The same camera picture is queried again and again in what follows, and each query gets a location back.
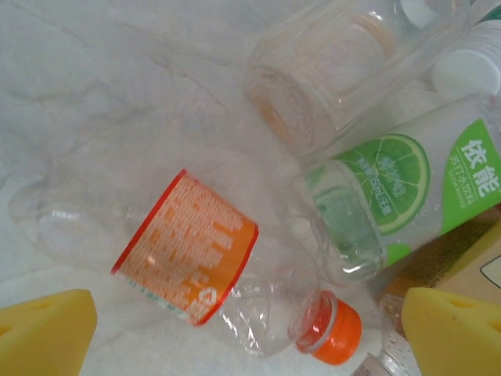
white surface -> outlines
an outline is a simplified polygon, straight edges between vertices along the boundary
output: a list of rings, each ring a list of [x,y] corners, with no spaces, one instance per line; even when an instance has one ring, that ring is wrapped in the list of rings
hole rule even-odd
[[[0,0],[0,183],[5,183],[0,192],[0,306],[89,288],[99,326],[83,376],[348,375],[367,352],[379,352],[379,317],[365,287],[337,291],[365,325],[362,346],[349,364],[324,366],[292,348],[257,360],[219,344],[203,329],[166,317],[111,277],[55,265],[7,217],[10,197],[43,171],[45,162],[96,129],[156,111],[156,121],[196,133],[198,124],[211,126],[207,119],[212,115],[238,112],[243,63],[259,35],[306,3]],[[420,86],[406,93],[378,113],[391,119],[388,127],[437,106]],[[420,99],[403,110],[401,98]],[[256,131],[254,124],[246,129],[243,119],[243,127],[228,132],[240,132],[245,140],[242,135]],[[261,138],[253,139],[270,149],[262,155],[266,163],[290,159],[265,127],[256,132]],[[252,146],[249,151],[255,152]],[[245,181],[245,171],[236,168],[237,173]],[[377,291],[383,283],[384,278],[369,287]]]
[[[463,49],[443,56],[433,68],[431,80],[440,95],[453,101],[476,92],[496,95],[501,72],[488,56]]]

bottle label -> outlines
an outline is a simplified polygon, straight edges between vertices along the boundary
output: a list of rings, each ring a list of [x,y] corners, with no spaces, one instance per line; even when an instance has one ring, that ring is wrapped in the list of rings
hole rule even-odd
[[[496,6],[493,10],[487,13],[484,18],[478,21],[479,24],[482,22],[501,20],[501,6]]]
[[[436,168],[440,171],[431,171],[420,142],[404,134],[381,136],[333,158],[354,174],[359,183],[356,191],[365,198],[362,205],[351,187],[334,181],[335,175],[325,165],[307,176],[331,240],[351,263],[364,261],[365,250],[381,246],[373,238],[371,222],[377,225],[386,247],[388,266],[501,202],[501,159],[484,121],[456,134],[456,141],[446,146],[451,149],[432,154],[433,166],[440,166]],[[430,143],[431,137],[424,139]],[[429,197],[432,186],[433,196]],[[434,216],[429,227],[423,225],[427,215]],[[432,222],[437,223],[436,230]]]
[[[458,138],[445,167],[442,234],[501,201],[501,159],[483,120]]]
[[[183,170],[111,273],[201,325],[235,286],[257,238],[256,223]]]
[[[355,174],[381,235],[401,230],[427,198],[430,164],[411,137],[382,136],[338,156]]]

orange bottle label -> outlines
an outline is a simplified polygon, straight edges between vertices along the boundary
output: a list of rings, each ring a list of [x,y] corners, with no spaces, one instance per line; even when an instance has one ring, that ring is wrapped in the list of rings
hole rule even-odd
[[[257,238],[256,223],[183,170],[111,273],[201,325],[235,286]]]

cardboard box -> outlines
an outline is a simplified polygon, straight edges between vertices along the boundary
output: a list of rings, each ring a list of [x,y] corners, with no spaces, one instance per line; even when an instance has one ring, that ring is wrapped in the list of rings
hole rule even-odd
[[[384,293],[405,297],[411,287],[501,305],[501,213],[487,211],[419,250]]]

bottle cap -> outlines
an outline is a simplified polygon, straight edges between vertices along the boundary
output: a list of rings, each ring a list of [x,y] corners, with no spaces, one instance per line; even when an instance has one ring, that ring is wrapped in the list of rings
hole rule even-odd
[[[357,312],[346,303],[336,300],[331,291],[323,291],[314,323],[296,346],[303,353],[310,353],[324,363],[338,366],[353,356],[361,337],[362,321]]]
[[[454,101],[476,92],[496,95],[501,89],[501,71],[489,56],[461,49],[438,61],[431,72],[431,81],[438,94]]]
[[[418,28],[426,27],[438,15],[427,0],[400,0],[407,19]]]

